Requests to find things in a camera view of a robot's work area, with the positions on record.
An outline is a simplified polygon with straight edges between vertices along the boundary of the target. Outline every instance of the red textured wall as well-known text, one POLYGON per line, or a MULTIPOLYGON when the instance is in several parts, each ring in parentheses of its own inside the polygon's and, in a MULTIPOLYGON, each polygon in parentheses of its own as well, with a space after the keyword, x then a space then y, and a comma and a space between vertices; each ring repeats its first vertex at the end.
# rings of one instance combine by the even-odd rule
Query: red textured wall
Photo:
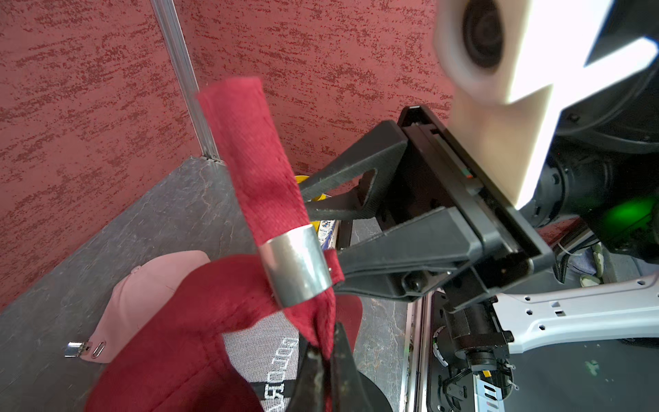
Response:
POLYGON ((325 166, 411 104, 440 118, 452 85, 434 0, 176 0, 199 86, 258 75, 297 173, 325 166))
POLYGON ((149 0, 0 2, 0 309, 201 150, 149 0))

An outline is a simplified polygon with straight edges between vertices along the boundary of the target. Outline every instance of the camera lens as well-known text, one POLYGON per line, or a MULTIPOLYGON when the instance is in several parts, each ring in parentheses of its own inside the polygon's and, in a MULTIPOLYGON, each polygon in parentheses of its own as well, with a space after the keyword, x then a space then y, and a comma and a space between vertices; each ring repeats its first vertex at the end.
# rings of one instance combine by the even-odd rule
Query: camera lens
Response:
POLYGON ((492 0, 471 0, 465 9, 462 35, 471 60, 484 68, 501 61, 503 32, 499 10, 492 0))

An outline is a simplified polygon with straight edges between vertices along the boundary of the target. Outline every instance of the cable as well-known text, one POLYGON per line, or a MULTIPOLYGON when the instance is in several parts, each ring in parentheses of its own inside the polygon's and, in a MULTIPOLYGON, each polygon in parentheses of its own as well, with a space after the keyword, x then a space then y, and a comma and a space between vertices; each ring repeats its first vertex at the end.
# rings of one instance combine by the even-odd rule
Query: cable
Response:
POLYGON ((449 405, 449 407, 450 407, 452 410, 454 410, 454 411, 460 411, 460 410, 462 410, 462 409, 460 408, 459 399, 457 399, 457 398, 454 397, 454 396, 451 396, 451 395, 447 394, 447 393, 446 393, 446 389, 448 388, 448 386, 449 386, 450 384, 456 383, 457 381, 459 381, 460 379, 464 378, 465 376, 467 376, 467 375, 470 374, 470 373, 471 373, 471 369, 470 369, 470 368, 466 368, 466 369, 463 369, 462 371, 460 371, 457 375, 452 376, 452 377, 449 377, 447 380, 445 380, 445 381, 442 382, 442 393, 443 393, 444 396, 446 397, 446 403, 447 403, 447 404, 449 405), (458 402, 458 404, 454 404, 453 401, 451 400, 451 398, 456 399, 456 401, 458 402))

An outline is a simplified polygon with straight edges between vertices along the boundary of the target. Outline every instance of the green light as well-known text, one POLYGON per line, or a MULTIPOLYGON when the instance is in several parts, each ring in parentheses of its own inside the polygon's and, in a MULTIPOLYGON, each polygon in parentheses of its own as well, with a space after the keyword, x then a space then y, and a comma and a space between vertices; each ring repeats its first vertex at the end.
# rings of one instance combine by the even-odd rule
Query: green light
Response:
POLYGON ((650 218, 657 199, 636 198, 612 208, 602 217, 602 229, 609 233, 623 231, 650 218))

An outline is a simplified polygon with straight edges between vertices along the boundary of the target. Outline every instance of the pink baseball cap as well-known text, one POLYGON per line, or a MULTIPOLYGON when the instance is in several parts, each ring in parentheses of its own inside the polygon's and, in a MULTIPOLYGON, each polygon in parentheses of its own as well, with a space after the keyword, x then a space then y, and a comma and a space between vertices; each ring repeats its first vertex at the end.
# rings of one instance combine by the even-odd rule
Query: pink baseball cap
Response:
POLYGON ((159 256, 116 284, 96 330, 82 348, 85 361, 110 363, 172 297, 183 279, 210 262, 201 250, 159 256))

